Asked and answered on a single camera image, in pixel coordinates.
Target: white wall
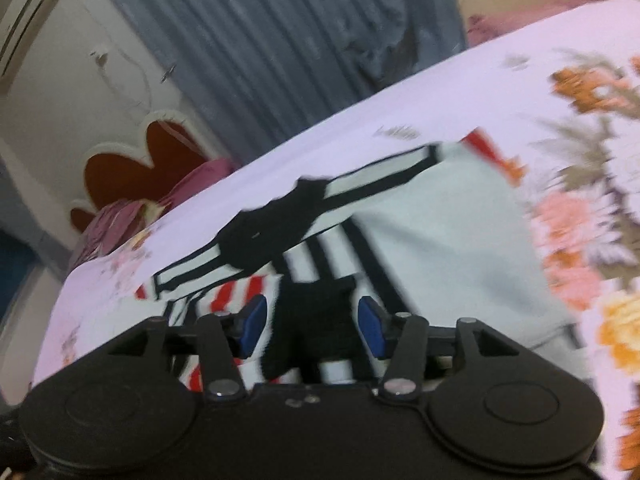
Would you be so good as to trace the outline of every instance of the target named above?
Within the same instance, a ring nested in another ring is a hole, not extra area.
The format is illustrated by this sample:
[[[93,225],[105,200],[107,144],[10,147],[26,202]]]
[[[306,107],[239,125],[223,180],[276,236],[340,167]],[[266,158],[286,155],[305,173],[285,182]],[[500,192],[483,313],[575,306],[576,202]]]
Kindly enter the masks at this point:
[[[0,0],[0,14],[9,1]],[[108,52],[104,72],[90,56],[96,48]],[[73,200],[86,197],[86,153],[105,141],[136,145],[150,111],[179,110],[206,132],[171,80],[161,83],[163,73],[110,0],[59,0],[8,93],[0,95],[0,150],[4,146],[14,166],[22,164],[22,173],[66,214]],[[223,153],[213,143],[207,151]]]

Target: bed sheet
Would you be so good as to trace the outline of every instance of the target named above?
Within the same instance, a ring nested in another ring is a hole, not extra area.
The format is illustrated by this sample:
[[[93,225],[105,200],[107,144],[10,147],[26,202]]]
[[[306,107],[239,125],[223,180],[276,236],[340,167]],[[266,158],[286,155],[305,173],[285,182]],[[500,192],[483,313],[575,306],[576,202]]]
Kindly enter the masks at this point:
[[[282,196],[300,176],[335,176],[481,127],[508,160],[549,285],[580,327],[606,407],[601,473],[611,480],[640,474],[639,88],[640,0],[580,7],[412,76],[74,270],[53,310],[34,383],[92,349],[78,337],[83,326],[206,243],[241,209]]]

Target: curtain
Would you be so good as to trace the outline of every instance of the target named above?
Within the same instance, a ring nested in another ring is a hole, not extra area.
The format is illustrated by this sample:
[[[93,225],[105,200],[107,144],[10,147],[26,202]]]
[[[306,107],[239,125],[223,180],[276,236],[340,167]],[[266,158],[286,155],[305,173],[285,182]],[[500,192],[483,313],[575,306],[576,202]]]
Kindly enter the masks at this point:
[[[29,246],[59,280],[64,281],[71,251],[48,232],[22,201],[0,158],[0,230]]]
[[[243,163],[466,46],[456,0],[113,1]]]

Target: pink flower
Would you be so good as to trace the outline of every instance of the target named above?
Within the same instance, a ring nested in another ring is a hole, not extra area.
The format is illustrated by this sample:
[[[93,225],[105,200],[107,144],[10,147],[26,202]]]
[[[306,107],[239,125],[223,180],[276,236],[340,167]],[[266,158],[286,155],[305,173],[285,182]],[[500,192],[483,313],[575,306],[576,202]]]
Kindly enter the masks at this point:
[[[590,204],[576,192],[549,193],[538,203],[535,213],[546,227],[543,245],[551,253],[582,252],[596,237]]]
[[[600,295],[600,275],[589,267],[552,265],[545,274],[553,294],[574,310],[587,310]]]

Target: metal screw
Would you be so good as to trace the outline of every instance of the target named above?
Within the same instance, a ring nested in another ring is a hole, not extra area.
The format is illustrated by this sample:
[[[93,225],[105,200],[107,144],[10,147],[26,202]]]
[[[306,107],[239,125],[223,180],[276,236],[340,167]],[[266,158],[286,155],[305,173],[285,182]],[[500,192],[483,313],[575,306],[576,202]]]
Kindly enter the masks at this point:
[[[302,405],[304,404],[304,402],[297,399],[287,399],[284,401],[284,403],[290,408],[301,408]]]
[[[231,379],[218,379],[209,383],[207,390],[215,397],[229,397],[240,391],[240,384]]]
[[[385,383],[385,390],[394,395],[408,395],[416,388],[417,386],[412,380],[403,378],[389,379]]]

